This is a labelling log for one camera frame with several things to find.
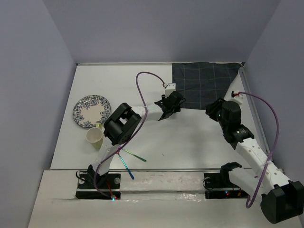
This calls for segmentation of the dark checked cloth napkin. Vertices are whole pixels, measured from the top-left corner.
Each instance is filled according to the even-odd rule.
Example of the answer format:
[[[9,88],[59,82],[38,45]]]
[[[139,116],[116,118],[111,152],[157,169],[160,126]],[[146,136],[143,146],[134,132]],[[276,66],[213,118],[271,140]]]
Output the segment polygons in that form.
[[[223,98],[238,75],[240,63],[173,63],[172,81],[183,95],[182,108],[204,110]]]

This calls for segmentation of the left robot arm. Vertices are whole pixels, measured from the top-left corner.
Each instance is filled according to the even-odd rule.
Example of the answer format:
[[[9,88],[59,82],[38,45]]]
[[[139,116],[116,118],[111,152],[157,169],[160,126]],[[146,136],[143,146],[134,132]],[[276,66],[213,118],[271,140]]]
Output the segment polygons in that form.
[[[104,123],[103,144],[96,160],[87,169],[90,184],[96,188],[104,185],[113,155],[119,146],[130,141],[144,122],[167,119],[173,113],[180,112],[184,102],[183,96],[173,91],[168,96],[162,95],[160,101],[150,105],[132,107],[127,103],[120,104]]]

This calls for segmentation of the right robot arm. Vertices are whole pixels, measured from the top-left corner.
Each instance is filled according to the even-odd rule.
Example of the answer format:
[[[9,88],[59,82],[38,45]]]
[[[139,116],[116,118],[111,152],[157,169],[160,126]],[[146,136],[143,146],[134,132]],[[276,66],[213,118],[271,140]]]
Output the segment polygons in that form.
[[[246,207],[258,202],[265,218],[272,224],[302,215],[303,184],[288,178],[263,152],[252,132],[241,123],[240,101],[219,98],[206,106],[206,115],[219,123],[224,139],[254,172],[250,176],[240,164],[230,162],[221,167],[219,182],[244,190],[249,195]]]

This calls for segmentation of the iridescent fork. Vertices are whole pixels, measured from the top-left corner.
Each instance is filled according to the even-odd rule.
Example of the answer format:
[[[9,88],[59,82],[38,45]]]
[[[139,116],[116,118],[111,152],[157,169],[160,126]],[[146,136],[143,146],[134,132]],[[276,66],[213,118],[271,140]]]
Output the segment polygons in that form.
[[[130,152],[129,150],[126,150],[126,149],[122,149],[122,150],[125,151],[125,152],[127,152],[128,154],[132,155],[133,157],[135,157],[135,158],[141,160],[142,162],[147,162],[146,159],[144,159],[144,158],[142,158],[142,157],[140,157],[140,156],[138,156],[138,155],[136,155],[136,154]]]

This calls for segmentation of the blue floral plate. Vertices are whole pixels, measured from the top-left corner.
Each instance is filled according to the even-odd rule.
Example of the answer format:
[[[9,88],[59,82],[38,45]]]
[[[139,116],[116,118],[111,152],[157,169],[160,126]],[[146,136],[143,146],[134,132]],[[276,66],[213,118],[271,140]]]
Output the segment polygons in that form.
[[[105,97],[87,95],[75,104],[72,117],[77,125],[92,128],[106,121],[110,113],[111,105]]]

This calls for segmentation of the iridescent spoon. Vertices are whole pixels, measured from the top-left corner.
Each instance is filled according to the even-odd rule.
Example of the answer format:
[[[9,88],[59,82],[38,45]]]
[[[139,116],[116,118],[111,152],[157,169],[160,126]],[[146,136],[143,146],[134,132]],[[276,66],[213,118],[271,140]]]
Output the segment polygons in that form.
[[[120,155],[120,153],[117,153],[118,157],[120,158],[122,164],[124,165],[125,169],[127,170],[129,176],[131,177],[132,180],[134,180],[134,176],[132,174],[132,172],[130,171],[130,169],[128,168],[127,164],[125,163],[124,159],[122,158],[122,156]]]

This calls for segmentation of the pale yellow paper cup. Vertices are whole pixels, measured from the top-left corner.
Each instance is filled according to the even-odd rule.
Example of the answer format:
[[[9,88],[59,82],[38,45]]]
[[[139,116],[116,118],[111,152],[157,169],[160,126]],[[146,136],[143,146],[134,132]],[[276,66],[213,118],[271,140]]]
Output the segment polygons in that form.
[[[103,129],[100,123],[95,127],[90,128],[86,133],[86,140],[98,151],[103,144]]]

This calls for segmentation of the aluminium rail right edge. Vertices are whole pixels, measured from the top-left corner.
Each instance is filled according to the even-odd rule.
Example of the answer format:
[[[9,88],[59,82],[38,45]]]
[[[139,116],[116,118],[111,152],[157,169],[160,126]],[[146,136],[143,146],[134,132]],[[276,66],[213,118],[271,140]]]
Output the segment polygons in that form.
[[[244,90],[246,93],[251,93],[250,91],[250,87],[247,81],[247,77],[245,74],[245,62],[241,62],[241,67],[239,69],[239,74],[240,74],[240,78],[244,87]],[[262,149],[264,150],[264,152],[268,155],[270,153],[270,149],[264,134],[264,130],[258,115],[258,111],[256,108],[256,104],[255,104],[255,97],[247,95],[247,100],[249,103],[249,107],[250,107],[250,111],[252,113],[253,116],[253,121],[254,124],[256,126],[256,131],[257,131],[257,138],[259,139],[259,145],[262,146]]]

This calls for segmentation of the aluminium rail edge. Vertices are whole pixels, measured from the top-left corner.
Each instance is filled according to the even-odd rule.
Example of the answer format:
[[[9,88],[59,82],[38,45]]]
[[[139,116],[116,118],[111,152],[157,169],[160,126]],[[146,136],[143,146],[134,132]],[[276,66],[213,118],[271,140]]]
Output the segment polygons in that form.
[[[239,74],[240,74],[240,78],[244,87],[244,90],[246,93],[251,93],[250,91],[250,87],[247,81],[247,77],[245,74],[245,62],[241,62],[241,67],[239,69]],[[270,153],[270,149],[264,134],[264,130],[258,115],[258,111],[256,108],[256,104],[255,104],[255,97],[247,95],[247,100],[249,103],[249,107],[250,107],[250,111],[252,113],[253,116],[253,121],[254,124],[256,126],[256,131],[257,131],[257,138],[259,139],[259,145],[262,146],[262,149],[264,150],[264,152],[268,155]]]
[[[87,169],[49,169],[49,171],[87,171]],[[218,172],[220,171],[220,168],[189,168],[189,169],[131,169],[131,172],[133,171],[145,171],[145,172],[196,172],[196,171],[201,171],[201,172]]]

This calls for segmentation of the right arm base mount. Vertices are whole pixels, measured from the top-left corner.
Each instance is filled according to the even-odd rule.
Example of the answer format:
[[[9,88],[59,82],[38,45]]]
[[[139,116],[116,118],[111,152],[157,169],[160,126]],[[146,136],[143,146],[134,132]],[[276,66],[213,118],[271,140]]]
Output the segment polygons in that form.
[[[202,185],[206,199],[245,199],[248,194],[239,186],[230,182],[228,173],[234,168],[241,168],[237,162],[229,162],[221,166],[219,172],[204,174]]]

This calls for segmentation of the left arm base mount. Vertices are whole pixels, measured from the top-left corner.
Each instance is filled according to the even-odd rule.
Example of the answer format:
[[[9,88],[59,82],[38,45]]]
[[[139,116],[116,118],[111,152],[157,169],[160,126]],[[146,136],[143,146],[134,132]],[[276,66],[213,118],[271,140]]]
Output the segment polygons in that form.
[[[101,194],[95,187],[93,183],[93,178],[91,178],[86,171],[77,171],[76,177],[78,179],[75,197],[80,200],[119,200],[121,197],[120,183],[121,174],[120,173],[109,173],[105,180],[97,182],[96,185]]]

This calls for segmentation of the aluminium rail front edge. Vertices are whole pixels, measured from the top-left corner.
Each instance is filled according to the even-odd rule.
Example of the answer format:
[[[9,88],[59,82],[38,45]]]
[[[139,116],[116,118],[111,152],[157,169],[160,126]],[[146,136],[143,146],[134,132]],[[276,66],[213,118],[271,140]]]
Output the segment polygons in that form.
[[[87,171],[87,169],[49,169],[49,171]],[[131,172],[133,171],[145,171],[145,172],[196,172],[196,171],[201,171],[201,172],[218,172],[220,171],[220,168],[189,168],[189,169],[131,169]]]

